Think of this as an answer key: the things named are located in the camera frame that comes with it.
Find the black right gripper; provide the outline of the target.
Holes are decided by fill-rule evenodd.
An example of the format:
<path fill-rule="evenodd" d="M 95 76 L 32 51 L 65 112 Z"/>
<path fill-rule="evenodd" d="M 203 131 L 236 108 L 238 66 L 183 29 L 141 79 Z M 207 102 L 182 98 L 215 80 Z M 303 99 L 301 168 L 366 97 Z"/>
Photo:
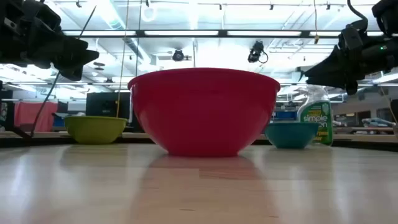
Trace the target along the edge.
<path fill-rule="evenodd" d="M 303 72 L 307 83 L 345 89 L 348 95 L 358 91 L 358 80 L 367 74 L 397 66 L 397 37 L 368 36 L 354 27 L 341 31 L 338 46 L 331 54 Z"/>

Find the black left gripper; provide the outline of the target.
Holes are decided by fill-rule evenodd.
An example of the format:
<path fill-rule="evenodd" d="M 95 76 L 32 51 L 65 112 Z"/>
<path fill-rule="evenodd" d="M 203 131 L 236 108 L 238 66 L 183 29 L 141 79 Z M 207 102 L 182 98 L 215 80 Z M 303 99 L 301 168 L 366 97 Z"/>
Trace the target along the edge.
<path fill-rule="evenodd" d="M 77 82 L 83 66 L 100 53 L 84 40 L 61 32 L 61 18 L 44 1 L 1 0 L 1 63 L 20 67 L 54 66 L 61 76 Z"/>

